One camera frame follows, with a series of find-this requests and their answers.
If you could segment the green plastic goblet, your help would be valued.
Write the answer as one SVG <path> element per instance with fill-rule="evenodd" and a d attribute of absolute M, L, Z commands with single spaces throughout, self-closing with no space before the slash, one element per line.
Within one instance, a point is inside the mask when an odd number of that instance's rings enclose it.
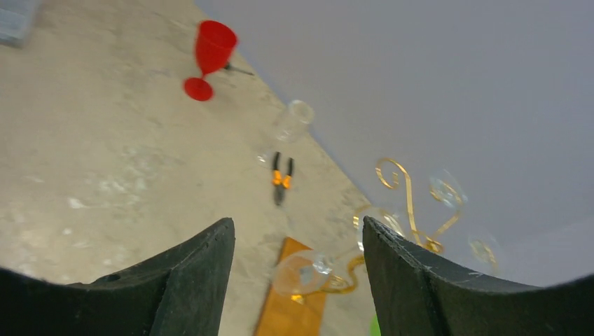
<path fill-rule="evenodd" d="M 378 323 L 377 316 L 374 316 L 371 319 L 371 322 L 370 322 L 369 328 L 368 328 L 368 336 L 381 336 L 380 326 Z"/>

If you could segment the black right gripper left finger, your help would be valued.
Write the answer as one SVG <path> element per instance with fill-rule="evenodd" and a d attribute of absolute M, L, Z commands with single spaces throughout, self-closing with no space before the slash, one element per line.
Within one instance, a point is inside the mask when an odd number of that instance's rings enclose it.
<path fill-rule="evenodd" d="M 217 335 L 235 248 L 222 218 L 187 241 L 92 283 L 1 270 L 2 335 Z"/>

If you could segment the clear champagne flute with label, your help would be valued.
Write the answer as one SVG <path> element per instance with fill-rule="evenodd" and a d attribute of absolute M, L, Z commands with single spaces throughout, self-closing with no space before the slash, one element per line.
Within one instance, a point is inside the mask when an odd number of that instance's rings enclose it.
<path fill-rule="evenodd" d="M 272 288 L 292 300 L 318 293 L 347 294 L 357 289 L 357 270 L 365 265 L 363 228 L 366 216 L 398 235 L 406 236 L 401 213 L 372 204 L 361 206 L 352 217 L 354 233 L 348 233 L 346 238 L 326 249 L 290 253 L 275 267 Z"/>

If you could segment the wooden rack base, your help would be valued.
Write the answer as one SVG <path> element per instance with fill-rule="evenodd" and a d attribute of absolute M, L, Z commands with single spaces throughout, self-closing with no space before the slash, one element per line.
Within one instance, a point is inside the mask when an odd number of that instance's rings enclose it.
<path fill-rule="evenodd" d="M 254 334 L 319 335 L 330 275 L 323 253 L 285 237 Z"/>

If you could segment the red plastic goblet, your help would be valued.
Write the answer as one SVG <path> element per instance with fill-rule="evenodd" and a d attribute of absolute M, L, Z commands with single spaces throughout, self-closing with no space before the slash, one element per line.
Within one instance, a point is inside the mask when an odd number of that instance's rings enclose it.
<path fill-rule="evenodd" d="M 213 97 L 214 90 L 206 77 L 228 63 L 237 44 L 236 33 L 227 25 L 214 20 L 203 20 L 198 24 L 194 56 L 200 76 L 184 81 L 184 90 L 190 98 L 205 102 Z"/>

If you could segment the clear round wine glass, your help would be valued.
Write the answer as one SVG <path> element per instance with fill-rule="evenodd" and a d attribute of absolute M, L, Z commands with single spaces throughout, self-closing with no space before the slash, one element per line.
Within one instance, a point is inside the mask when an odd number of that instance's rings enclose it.
<path fill-rule="evenodd" d="M 467 203 L 467 196 L 453 175 L 442 169 L 429 179 L 432 197 L 450 209 L 458 210 Z"/>

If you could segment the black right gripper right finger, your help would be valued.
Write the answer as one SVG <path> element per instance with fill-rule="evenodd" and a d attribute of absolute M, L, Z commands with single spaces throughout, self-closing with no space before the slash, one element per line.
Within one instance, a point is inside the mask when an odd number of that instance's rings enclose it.
<path fill-rule="evenodd" d="M 458 265 L 371 217 L 362 237 L 382 335 L 592 335 L 593 277 L 537 287 Z"/>

